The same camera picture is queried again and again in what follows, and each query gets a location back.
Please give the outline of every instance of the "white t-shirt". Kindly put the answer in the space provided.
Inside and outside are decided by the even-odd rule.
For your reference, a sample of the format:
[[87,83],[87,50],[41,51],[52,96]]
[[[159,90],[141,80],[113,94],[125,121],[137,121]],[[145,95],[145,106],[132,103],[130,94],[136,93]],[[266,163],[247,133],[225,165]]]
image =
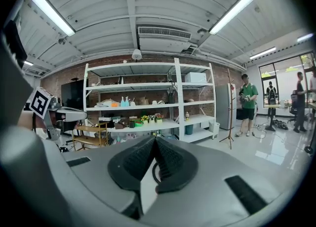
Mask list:
[[[311,78],[311,83],[313,86],[312,89],[316,89],[316,78],[314,76]],[[316,101],[316,93],[312,94],[312,99],[313,101]]]

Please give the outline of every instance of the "green shirt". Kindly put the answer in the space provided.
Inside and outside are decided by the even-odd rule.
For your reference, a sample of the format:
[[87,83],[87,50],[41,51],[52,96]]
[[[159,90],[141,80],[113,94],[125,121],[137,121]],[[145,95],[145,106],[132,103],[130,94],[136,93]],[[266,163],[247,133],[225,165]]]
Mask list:
[[[256,86],[251,85],[251,83],[249,83],[247,87],[246,87],[246,85],[242,86],[242,88],[243,88],[243,94],[245,96],[250,95],[250,97],[252,97],[254,95],[258,95],[258,91],[257,91]],[[255,100],[252,100],[250,102],[244,102],[242,107],[244,109],[254,109],[255,108]]]

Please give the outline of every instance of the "ceiling panel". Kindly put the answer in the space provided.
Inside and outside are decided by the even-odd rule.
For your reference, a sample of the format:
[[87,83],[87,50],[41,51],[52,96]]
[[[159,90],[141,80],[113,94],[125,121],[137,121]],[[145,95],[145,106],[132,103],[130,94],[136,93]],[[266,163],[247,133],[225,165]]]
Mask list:
[[[60,66],[70,65],[70,61],[80,56],[134,49],[135,43],[140,46],[135,35],[139,26],[166,27],[191,33],[187,45],[199,46],[195,54],[216,54],[244,63],[257,48],[273,44],[274,40],[303,27],[289,0],[254,0],[217,35],[209,35],[209,29],[237,1],[50,0],[76,30],[72,37],[67,37],[34,3],[26,0],[25,10],[20,11],[20,38],[30,56]],[[59,45],[58,40],[63,38],[65,45]],[[157,49],[164,53],[167,48],[160,45]]]

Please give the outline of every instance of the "fluorescent light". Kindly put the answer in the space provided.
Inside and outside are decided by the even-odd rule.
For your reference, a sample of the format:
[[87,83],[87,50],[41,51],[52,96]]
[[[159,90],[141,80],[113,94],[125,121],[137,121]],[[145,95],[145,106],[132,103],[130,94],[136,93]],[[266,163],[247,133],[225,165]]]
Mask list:
[[253,0],[240,0],[227,14],[209,31],[210,34],[215,35],[225,25],[227,25],[235,16],[238,15],[244,8],[246,8]]
[[24,64],[27,64],[27,65],[29,65],[29,66],[32,66],[32,65],[33,65],[33,63],[28,62],[28,61],[24,61]]
[[57,14],[47,0],[32,0],[64,33],[69,37],[75,34],[74,30]]
[[256,55],[251,56],[250,59],[258,58],[258,57],[260,57],[260,56],[262,56],[262,55],[264,55],[264,54],[267,54],[267,53],[272,52],[272,51],[275,51],[275,50],[276,50],[275,47],[270,48],[269,50],[265,50],[265,51],[260,52],[260,53],[258,53],[258,54],[256,54]]
[[307,34],[307,35],[305,35],[305,36],[299,37],[299,38],[297,39],[297,41],[300,42],[300,41],[306,40],[306,39],[308,39],[308,38],[311,38],[313,35],[314,35],[313,33],[309,33],[309,34]]
[[275,70],[275,71],[272,71],[272,72],[268,72],[267,74],[269,74],[269,73],[274,73],[274,72],[277,72],[278,70]]

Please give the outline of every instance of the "window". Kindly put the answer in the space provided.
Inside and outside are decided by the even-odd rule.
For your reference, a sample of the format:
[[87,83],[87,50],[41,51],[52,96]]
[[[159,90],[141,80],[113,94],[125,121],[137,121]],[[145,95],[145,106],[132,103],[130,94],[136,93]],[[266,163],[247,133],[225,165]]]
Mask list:
[[[293,90],[296,90],[298,72],[303,72],[304,79],[302,85],[304,89],[309,89],[310,80],[313,77],[313,65],[315,65],[314,54],[308,53],[259,67],[264,93],[264,104],[268,104],[267,87],[270,81],[272,86],[276,88],[277,104],[280,103],[280,100],[291,103],[290,97]],[[307,101],[312,102],[312,94],[307,95]]]

